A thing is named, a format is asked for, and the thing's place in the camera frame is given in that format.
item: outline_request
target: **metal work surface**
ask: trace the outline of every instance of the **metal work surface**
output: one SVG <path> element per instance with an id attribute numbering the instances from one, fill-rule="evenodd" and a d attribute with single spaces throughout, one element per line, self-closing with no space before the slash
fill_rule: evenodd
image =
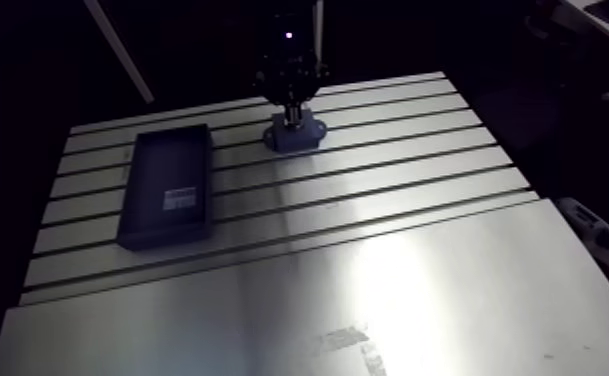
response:
<path id="1" fill-rule="evenodd" d="M 609 375 L 609 283 L 542 200 L 13 308 L 1 332 L 0 376 L 182 374 Z"/>
<path id="2" fill-rule="evenodd" d="M 275 154 L 281 109 L 246 99 L 72 129 L 21 304 L 307 250 L 535 200 L 528 182 L 442 73 L 321 89 L 328 135 Z M 114 243 L 139 133 L 207 123 L 214 236 L 135 253 Z"/>

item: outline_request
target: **aluminum table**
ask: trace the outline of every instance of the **aluminum table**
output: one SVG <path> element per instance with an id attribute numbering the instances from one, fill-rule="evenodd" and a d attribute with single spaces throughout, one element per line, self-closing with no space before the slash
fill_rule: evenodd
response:
<path id="1" fill-rule="evenodd" d="M 1 375 L 609 374 L 609 284 L 443 73 L 74 127 Z M 207 123 L 214 236 L 114 243 L 137 134 Z"/>
<path id="2" fill-rule="evenodd" d="M 548 200 L 11 309 L 0 376 L 609 375 L 609 283 Z"/>
<path id="3" fill-rule="evenodd" d="M 261 143 L 262 98 L 72 128 L 22 304 L 306 250 L 537 198 L 443 73 L 323 88 L 320 149 Z M 207 123 L 215 235 L 134 253 L 114 243 L 137 134 Z"/>

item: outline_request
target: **white label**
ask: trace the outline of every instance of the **white label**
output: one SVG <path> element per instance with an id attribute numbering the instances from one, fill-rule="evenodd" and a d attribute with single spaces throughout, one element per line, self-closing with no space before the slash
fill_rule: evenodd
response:
<path id="1" fill-rule="evenodd" d="M 164 192 L 164 210 L 184 209 L 196 205 L 196 187 L 172 189 Z"/>

